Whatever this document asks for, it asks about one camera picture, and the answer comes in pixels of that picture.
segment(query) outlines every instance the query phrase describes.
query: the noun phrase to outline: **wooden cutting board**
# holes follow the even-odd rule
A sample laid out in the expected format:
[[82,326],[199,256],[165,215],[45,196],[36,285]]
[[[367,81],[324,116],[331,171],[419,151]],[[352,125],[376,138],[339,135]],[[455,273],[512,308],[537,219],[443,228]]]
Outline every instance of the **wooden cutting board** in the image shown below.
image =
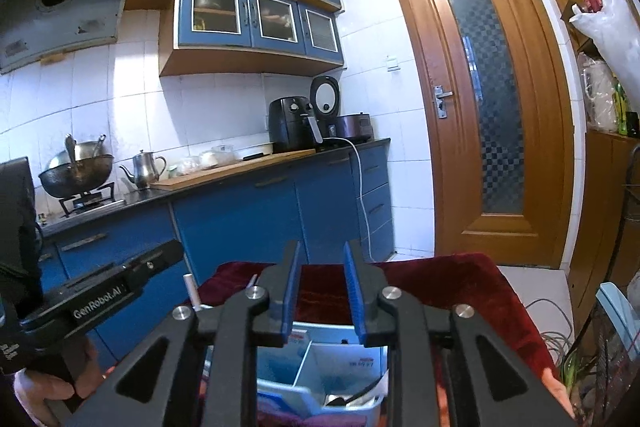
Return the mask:
[[270,154],[255,160],[247,160],[224,167],[217,167],[208,171],[194,172],[186,176],[171,178],[170,180],[162,180],[151,184],[151,188],[159,188],[160,190],[179,190],[180,188],[193,187],[214,180],[221,180],[240,172],[249,172],[269,165],[276,165],[286,161],[302,158],[315,154],[316,150],[307,149],[303,151],[282,152],[279,154]]

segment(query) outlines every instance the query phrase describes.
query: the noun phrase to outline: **kettle handle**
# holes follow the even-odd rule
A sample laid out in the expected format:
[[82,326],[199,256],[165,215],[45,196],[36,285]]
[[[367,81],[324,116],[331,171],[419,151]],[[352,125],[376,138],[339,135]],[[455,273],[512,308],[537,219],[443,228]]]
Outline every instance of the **kettle handle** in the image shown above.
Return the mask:
[[164,156],[156,156],[156,160],[162,160],[162,163],[164,163],[164,165],[162,166],[162,170],[158,172],[158,177],[160,177],[164,172],[164,170],[166,169],[166,159],[164,158]]

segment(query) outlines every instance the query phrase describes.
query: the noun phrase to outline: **gas stove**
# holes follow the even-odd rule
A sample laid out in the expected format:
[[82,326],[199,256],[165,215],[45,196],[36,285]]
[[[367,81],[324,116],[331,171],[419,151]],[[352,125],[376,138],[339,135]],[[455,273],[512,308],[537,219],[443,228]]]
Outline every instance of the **gas stove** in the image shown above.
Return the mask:
[[[116,200],[113,194],[114,182],[107,183],[102,187],[96,188],[92,192],[83,192],[77,196],[71,196],[70,198],[62,198],[58,200],[62,210],[65,213],[65,217],[75,216],[78,214],[85,214],[87,212],[98,212],[105,208],[112,206],[119,206],[124,204],[124,200]],[[71,202],[71,209],[69,209],[68,202]]]

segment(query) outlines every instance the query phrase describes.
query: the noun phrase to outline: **wooden door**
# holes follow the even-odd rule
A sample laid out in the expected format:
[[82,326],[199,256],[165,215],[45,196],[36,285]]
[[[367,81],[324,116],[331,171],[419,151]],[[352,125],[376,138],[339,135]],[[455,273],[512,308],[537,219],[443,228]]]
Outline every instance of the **wooden door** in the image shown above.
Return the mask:
[[573,127],[542,1],[400,2],[428,120],[436,255],[558,267]]

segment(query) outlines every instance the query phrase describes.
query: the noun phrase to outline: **human hand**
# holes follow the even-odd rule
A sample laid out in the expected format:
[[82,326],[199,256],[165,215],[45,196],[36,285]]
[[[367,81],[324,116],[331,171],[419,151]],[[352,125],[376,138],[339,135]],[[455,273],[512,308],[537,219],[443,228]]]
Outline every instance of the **human hand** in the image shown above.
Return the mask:
[[45,400],[66,400],[74,393],[82,399],[93,393],[104,380],[98,365],[98,351],[94,344],[86,340],[84,345],[86,367],[76,380],[75,386],[61,378],[44,375],[37,371],[23,369],[14,378],[14,393],[18,401],[39,426],[58,427],[58,420],[52,415]]

